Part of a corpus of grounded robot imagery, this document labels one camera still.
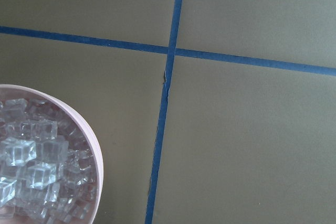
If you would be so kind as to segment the clear ice cubes pile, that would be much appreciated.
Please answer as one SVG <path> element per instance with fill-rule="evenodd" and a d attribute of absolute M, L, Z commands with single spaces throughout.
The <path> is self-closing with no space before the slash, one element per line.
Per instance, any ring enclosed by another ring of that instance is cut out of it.
<path fill-rule="evenodd" d="M 44 99 L 1 101 L 1 223 L 86 222 L 95 160 L 78 125 Z"/>

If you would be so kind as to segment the pink bowl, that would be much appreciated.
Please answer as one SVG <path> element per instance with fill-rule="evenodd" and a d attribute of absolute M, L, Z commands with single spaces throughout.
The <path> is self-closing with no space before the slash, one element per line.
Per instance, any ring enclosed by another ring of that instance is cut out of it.
<path fill-rule="evenodd" d="M 17 99 L 17 98 L 36 98 L 36 99 L 46 99 L 55 106 L 59 107 L 64 111 L 71 119 L 77 124 L 84 134 L 88 145 L 93 153 L 94 162 L 96 166 L 96 197 L 91 202 L 91 207 L 88 210 L 84 219 L 72 218 L 71 223 L 93 223 L 99 209 L 102 189 L 103 189 L 103 179 L 104 179 L 104 165 L 102 151 L 99 145 L 99 141 L 92 130 L 91 126 L 87 121 L 71 106 L 67 105 L 63 101 L 52 97 L 48 94 L 34 90 L 28 87 L 13 85 L 13 84 L 1 84 L 1 100 Z"/>

